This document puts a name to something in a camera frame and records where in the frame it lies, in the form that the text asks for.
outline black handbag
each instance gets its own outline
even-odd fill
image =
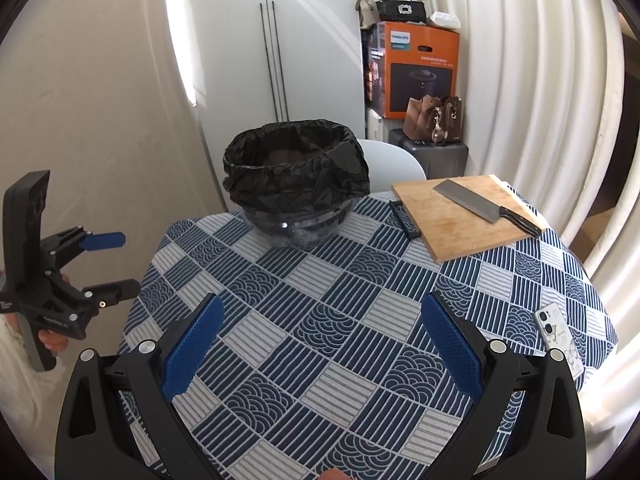
[[[427,23],[424,3],[416,0],[380,0],[376,2],[381,22]]]

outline cardboard box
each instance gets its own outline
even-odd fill
[[[413,23],[380,22],[369,33],[367,101],[385,119],[404,119],[409,99],[456,94],[460,35]]]

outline silver screw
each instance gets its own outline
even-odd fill
[[[151,354],[156,349],[156,343],[151,340],[143,341],[138,346],[138,350],[141,354]]]
[[[87,348],[84,352],[80,354],[80,360],[87,362],[94,358],[95,352],[90,348]]]
[[[507,351],[507,345],[505,345],[499,339],[494,339],[489,343],[489,348],[497,354],[504,354]]]
[[[561,351],[559,351],[557,348],[552,348],[551,352],[549,352],[549,355],[554,361],[558,361],[559,363],[561,363],[564,360],[564,354]]]

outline blue textured pad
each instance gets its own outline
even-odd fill
[[[205,354],[218,336],[224,317],[222,300],[214,296],[168,355],[161,386],[168,402],[187,391]]]
[[[103,251],[117,249],[127,241],[123,233],[105,233],[101,235],[87,235],[80,242],[80,248],[85,251]]]
[[[478,356],[433,294],[422,300],[422,325],[458,390],[478,402],[484,390]]]

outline white sleeve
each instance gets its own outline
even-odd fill
[[[38,427],[44,417],[51,415],[46,412],[52,410],[47,401],[64,371],[58,359],[50,372],[35,372],[22,337],[0,316],[0,412],[27,455],[50,479],[55,435],[43,434]]]

